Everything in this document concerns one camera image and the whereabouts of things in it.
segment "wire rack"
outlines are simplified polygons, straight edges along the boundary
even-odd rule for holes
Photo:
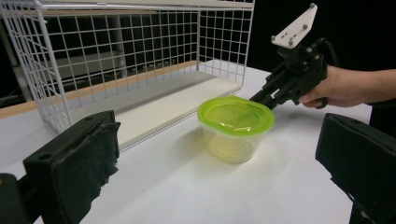
[[[122,119],[176,93],[190,97],[130,115],[127,126],[143,131],[123,141],[126,147],[243,83],[254,0],[0,3],[41,118],[56,134],[103,110]],[[181,112],[166,118],[172,109]],[[147,130],[136,124],[155,116],[164,120]]]

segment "black backdrop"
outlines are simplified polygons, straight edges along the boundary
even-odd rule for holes
[[[340,66],[357,70],[396,68],[396,7],[391,1],[256,0],[247,65],[271,72],[282,58],[271,35],[277,35],[311,3],[318,12],[303,45],[327,37]],[[332,64],[330,55],[325,54]]]

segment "table surface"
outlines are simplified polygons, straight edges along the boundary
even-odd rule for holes
[[[248,99],[266,76],[247,68],[237,95]],[[287,102],[274,113],[273,129],[240,164],[205,151],[196,114],[130,147],[81,223],[347,224],[352,202],[315,160],[318,136],[326,113],[368,123],[371,107]],[[0,134],[0,172],[17,178],[25,174],[21,161],[54,137],[36,110],[0,119]]]

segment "clear plastic container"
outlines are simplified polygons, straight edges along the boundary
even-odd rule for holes
[[[250,160],[275,122],[268,107],[237,96],[208,100],[197,115],[209,153],[228,163]]]

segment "white mounting plate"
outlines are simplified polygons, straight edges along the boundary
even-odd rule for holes
[[[305,13],[292,22],[277,36],[273,36],[271,38],[272,43],[287,49],[293,49],[296,47],[311,30],[317,10],[318,6],[311,4],[310,8]]]

